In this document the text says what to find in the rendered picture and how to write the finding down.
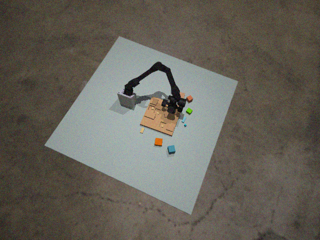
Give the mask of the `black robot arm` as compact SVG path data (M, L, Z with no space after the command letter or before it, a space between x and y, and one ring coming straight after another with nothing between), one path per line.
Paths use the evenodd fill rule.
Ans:
M139 85L140 81L142 79L144 79L145 77L147 77L148 75L150 75L151 73L153 72L156 72L156 71L161 71L161 72L164 72L166 73L166 76L168 78L168 81L170 83L170 86L171 86L171 93L173 96L169 95L168 97L168 100L170 100L170 103L172 105L175 105L176 103L178 104L178 106L181 106L181 107L185 107L186 105L186 101L187 99L184 99L184 98L181 98L181 95L180 95L180 90L179 88L177 87L175 81L174 81L174 78L173 78L173 75L171 73L171 69L166 67L165 65L163 65L161 62L156 62L149 70L147 70L146 72L144 72L142 75L140 75L139 77L137 78L134 78L132 80L130 80L124 87L124 95L127 95L127 96L131 96L133 95L133 88L136 87L137 85ZM171 113L171 114L175 114L176 110L175 110L175 106L171 106L169 104L168 106L168 109L167 109L167 112Z

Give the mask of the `tan wooden puzzle board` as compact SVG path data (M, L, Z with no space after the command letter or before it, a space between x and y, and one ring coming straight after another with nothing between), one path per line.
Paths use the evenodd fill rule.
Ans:
M152 96L140 125L172 136L180 112L178 112L177 109L174 114L167 112L168 108L165 109L165 107L162 106L162 102L163 99ZM154 110L152 107L154 107ZM157 114L157 112L159 112L159 114ZM161 127L162 125L164 126Z

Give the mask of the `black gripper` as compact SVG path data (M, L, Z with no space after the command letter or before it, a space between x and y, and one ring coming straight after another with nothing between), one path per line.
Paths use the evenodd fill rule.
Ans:
M162 103L161 103L161 106L166 107L166 105L168 105L167 108L169 108L169 105L174 106L174 107L175 107L175 110L177 109L177 111L180 112L180 113L183 111L183 108L184 108L184 107L182 107L182 106L179 106L179 107L178 107L177 104L172 105L170 102L168 102L168 100L163 99L163 101L162 101Z

